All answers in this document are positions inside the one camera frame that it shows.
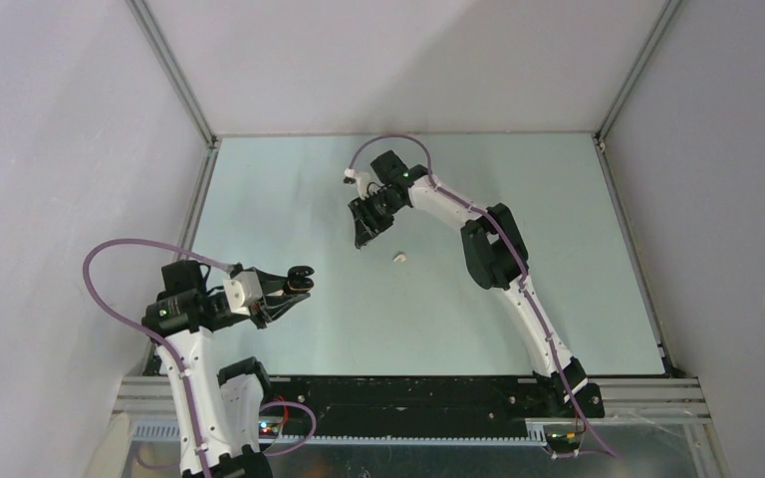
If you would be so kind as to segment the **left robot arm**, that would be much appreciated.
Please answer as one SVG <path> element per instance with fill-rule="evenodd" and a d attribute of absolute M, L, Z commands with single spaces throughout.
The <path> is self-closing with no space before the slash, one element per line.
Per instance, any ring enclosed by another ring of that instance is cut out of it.
<path fill-rule="evenodd" d="M 271 409 L 275 388 L 254 357 L 219 367 L 215 335 L 245 321 L 264 329 L 306 300 L 314 270 L 294 266 L 275 275 L 240 264 L 208 288 L 210 266 L 180 260 L 162 267 L 164 289 L 141 323 L 153 334 L 167 370 L 179 427 L 183 477 L 270 477 L 259 445 L 259 414 Z"/>

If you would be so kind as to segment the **black earbud charging case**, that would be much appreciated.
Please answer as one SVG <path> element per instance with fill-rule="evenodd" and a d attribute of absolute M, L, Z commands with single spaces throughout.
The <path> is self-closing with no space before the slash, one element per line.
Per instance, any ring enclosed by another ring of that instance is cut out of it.
<path fill-rule="evenodd" d="M 292 294 L 311 291 L 315 286 L 312 279 L 314 273 L 315 270 L 311 266 L 299 265 L 291 267 L 287 272 L 284 291 Z"/>

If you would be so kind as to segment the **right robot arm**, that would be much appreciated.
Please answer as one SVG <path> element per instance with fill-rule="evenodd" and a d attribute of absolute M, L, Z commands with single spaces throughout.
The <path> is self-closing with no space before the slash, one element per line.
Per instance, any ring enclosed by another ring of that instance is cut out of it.
<path fill-rule="evenodd" d="M 471 279 L 507 302 L 541 387 L 541 406 L 554 416 L 568 414 L 589 379 L 540 302 L 512 211 L 502 203 L 483 206 L 456 193 L 428 167 L 408 167 L 391 150 L 378 156 L 371 168 L 344 171 L 344 182 L 358 192 L 348 204 L 356 248 L 387 231 L 403 208 L 423 211 L 450 226 L 460 236 Z"/>

